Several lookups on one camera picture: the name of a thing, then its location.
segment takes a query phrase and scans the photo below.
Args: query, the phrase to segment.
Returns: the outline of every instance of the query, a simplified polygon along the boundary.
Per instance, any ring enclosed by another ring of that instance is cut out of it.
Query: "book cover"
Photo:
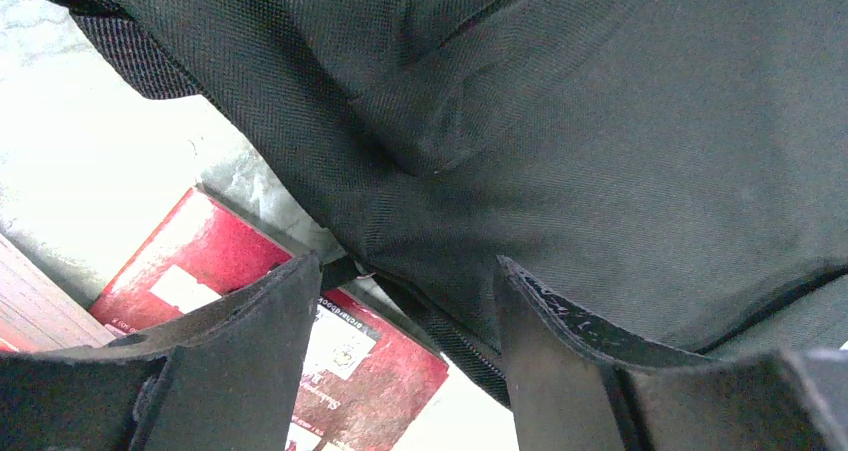
[[[261,278],[292,253],[189,190],[91,313],[115,334],[181,316]],[[319,300],[285,451],[389,451],[447,364],[334,289]]]

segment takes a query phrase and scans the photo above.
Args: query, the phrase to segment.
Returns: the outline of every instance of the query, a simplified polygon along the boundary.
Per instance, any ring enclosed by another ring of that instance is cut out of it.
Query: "black nylon bag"
[[[503,403],[499,253],[687,351],[848,340],[848,0],[59,1]]]

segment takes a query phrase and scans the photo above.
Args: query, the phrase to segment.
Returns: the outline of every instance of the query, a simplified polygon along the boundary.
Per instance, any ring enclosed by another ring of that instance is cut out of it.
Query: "concrete floor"
[[[195,183],[332,257],[332,235],[201,97],[148,101],[67,13],[0,0],[0,232],[90,305]],[[518,449],[511,414],[455,368],[396,451]]]

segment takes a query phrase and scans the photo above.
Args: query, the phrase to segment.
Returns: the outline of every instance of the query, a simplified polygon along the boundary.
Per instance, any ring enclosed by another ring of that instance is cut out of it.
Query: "black plastic piece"
[[[503,368],[522,451],[848,449],[848,356],[720,362],[629,333],[501,258]]]
[[[103,348],[0,354],[0,449],[281,449],[320,283],[309,255]]]

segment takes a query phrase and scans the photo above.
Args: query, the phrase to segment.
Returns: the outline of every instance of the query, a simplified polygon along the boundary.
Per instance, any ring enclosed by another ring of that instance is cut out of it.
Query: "black strap webbing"
[[[142,96],[173,99],[198,94],[182,70],[135,21],[71,14],[97,51]]]
[[[124,81],[148,99],[198,94],[182,67],[112,0],[49,0],[70,9],[91,44]]]

